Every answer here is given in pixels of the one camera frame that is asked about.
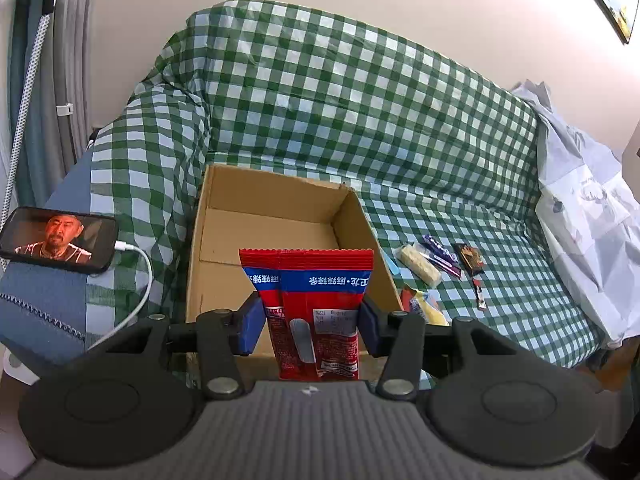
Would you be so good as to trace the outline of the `black smartphone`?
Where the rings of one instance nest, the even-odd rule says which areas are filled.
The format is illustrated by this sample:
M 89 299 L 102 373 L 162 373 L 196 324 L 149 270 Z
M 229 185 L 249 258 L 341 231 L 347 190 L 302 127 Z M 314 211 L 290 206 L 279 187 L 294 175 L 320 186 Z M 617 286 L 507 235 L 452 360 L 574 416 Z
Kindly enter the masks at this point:
M 18 207 L 1 230 L 1 257 L 34 266 L 100 274 L 114 258 L 118 231 L 112 217 Z

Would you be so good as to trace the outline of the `blue pillow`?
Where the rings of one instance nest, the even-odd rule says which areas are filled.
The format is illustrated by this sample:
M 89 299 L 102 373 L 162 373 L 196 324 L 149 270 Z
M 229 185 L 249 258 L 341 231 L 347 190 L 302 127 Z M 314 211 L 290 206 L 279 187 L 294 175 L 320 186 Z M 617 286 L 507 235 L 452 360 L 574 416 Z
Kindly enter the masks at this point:
M 1 343 L 38 376 L 81 356 L 87 332 L 86 274 L 12 261 L 1 278 Z

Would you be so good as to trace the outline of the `white crumpled sheet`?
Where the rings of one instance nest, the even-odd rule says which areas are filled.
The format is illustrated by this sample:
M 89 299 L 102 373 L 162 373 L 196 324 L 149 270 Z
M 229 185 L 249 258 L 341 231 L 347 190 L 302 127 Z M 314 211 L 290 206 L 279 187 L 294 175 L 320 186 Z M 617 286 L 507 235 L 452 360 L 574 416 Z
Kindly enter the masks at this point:
M 536 112 L 536 215 L 561 281 L 615 349 L 639 335 L 639 203 L 613 151 L 569 125 L 549 87 L 512 90 Z

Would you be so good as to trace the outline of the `yellow wafer bar wrapper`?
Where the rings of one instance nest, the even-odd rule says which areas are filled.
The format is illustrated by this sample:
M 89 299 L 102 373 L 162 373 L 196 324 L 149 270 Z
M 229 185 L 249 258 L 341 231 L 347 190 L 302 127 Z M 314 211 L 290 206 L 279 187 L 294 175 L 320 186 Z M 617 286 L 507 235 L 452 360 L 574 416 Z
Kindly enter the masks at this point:
M 408 301 L 409 311 L 420 315 L 427 324 L 434 326 L 449 326 L 449 321 L 439 308 L 433 306 L 424 292 L 416 292 Z

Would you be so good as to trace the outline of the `red Nescafe coffee stick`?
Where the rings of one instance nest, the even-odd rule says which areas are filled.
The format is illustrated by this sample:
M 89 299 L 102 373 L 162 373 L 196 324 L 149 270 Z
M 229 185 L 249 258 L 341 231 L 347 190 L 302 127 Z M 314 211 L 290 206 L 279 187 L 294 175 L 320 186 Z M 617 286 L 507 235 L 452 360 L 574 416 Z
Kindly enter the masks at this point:
M 472 284 L 475 292 L 476 305 L 480 310 L 486 310 L 487 304 L 483 292 L 483 283 L 479 278 L 473 278 Z

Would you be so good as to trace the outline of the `small red snack packet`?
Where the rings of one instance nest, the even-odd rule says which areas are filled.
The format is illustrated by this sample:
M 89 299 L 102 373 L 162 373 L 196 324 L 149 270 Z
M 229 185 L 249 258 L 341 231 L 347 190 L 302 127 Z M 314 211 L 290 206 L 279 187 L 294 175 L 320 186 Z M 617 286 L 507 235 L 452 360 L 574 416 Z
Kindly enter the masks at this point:
M 401 309 L 405 312 L 414 312 L 416 310 L 416 304 L 414 303 L 414 296 L 416 291 L 405 285 L 400 292 Z

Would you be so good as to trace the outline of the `grey curtain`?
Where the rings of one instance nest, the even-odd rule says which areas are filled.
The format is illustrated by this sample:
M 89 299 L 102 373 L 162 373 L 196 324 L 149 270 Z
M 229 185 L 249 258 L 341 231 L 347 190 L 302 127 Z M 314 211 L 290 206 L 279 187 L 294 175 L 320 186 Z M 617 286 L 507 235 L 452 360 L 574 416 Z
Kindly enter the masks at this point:
M 56 0 L 32 77 L 12 204 L 42 206 L 91 142 L 89 28 L 93 0 Z M 8 45 L 10 131 L 27 82 L 42 0 L 13 0 Z

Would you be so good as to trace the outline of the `large red snack packet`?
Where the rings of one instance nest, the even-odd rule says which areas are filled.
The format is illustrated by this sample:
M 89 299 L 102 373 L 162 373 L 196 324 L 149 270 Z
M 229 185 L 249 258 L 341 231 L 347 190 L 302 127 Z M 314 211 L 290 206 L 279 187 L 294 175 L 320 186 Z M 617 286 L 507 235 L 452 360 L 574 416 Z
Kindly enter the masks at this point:
M 243 248 L 239 258 L 262 298 L 280 378 L 358 379 L 357 314 L 374 252 Z

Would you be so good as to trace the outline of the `dark brown snack packet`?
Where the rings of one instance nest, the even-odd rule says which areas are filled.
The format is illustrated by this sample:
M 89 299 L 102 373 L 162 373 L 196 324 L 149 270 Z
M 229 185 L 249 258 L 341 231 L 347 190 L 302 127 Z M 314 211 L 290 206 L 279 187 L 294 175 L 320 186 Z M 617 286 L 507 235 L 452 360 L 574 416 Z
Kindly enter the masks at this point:
M 477 248 L 468 244 L 456 243 L 454 244 L 454 250 L 464 267 L 464 270 L 471 276 L 482 274 L 484 272 L 486 262 Z

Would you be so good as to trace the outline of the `green checkered sofa cover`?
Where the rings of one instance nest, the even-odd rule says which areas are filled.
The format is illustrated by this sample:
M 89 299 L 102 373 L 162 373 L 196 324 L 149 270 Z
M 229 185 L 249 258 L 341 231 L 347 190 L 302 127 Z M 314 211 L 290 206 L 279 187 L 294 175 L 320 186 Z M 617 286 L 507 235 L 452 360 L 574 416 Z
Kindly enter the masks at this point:
M 552 266 L 535 206 L 536 112 L 482 75 L 383 29 L 229 0 L 175 32 L 96 135 L 90 209 L 150 257 L 87 288 L 94 340 L 144 301 L 186 313 L 186 258 L 209 164 L 344 183 L 384 249 L 426 234 L 486 262 L 480 319 L 573 367 L 603 336 Z

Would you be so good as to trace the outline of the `purple pink candy bar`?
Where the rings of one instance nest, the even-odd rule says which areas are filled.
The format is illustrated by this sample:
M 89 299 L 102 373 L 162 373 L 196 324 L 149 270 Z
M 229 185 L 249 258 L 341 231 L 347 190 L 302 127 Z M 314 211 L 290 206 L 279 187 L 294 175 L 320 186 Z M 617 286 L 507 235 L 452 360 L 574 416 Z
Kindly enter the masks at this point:
M 455 266 L 454 264 L 448 262 L 443 258 L 440 258 L 438 255 L 432 254 L 431 252 L 427 254 L 426 258 L 429 263 L 431 263 L 433 266 L 436 266 L 436 268 L 439 268 L 439 270 L 448 273 L 458 280 L 462 278 L 462 270 L 458 266 Z

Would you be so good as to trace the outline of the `light blue stick packet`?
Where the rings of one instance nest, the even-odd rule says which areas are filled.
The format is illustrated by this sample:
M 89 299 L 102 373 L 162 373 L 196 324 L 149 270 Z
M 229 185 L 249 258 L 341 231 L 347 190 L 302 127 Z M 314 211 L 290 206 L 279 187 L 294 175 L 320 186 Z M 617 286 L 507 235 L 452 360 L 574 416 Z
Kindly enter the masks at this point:
M 392 256 L 390 256 L 387 252 L 382 252 L 382 256 L 387 266 L 387 269 L 390 271 L 390 274 L 392 274 L 393 276 L 399 275 L 400 269 L 397 263 L 395 262 L 395 259 Z

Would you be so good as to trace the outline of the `purple chocolate bar wrapper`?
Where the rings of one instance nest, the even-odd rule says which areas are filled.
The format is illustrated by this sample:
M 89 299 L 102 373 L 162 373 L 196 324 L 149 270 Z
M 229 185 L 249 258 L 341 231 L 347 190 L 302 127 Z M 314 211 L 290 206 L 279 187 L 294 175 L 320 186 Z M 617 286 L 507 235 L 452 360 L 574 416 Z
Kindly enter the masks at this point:
M 434 236 L 424 235 L 422 237 L 423 245 L 433 254 L 438 255 L 442 260 L 446 260 L 452 266 L 457 266 L 458 259 L 445 246 L 439 243 Z

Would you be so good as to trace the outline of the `clear pack beige crackers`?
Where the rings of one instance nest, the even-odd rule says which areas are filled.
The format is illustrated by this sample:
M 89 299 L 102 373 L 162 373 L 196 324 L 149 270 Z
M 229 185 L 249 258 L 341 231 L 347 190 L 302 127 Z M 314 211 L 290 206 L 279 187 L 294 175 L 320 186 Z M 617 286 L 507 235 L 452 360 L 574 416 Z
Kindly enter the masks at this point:
M 393 251 L 394 257 L 431 288 L 442 281 L 442 274 L 413 245 L 405 244 Z

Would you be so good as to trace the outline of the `brown cardboard box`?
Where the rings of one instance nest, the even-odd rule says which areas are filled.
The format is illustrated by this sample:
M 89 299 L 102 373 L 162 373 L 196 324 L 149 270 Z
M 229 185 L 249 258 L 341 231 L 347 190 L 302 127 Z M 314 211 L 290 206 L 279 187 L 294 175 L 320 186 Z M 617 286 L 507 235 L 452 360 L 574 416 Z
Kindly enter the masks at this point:
M 362 377 L 362 300 L 399 296 L 356 192 L 347 185 L 210 165 L 192 240 L 186 317 L 239 310 L 250 294 L 267 323 L 253 356 L 285 380 Z

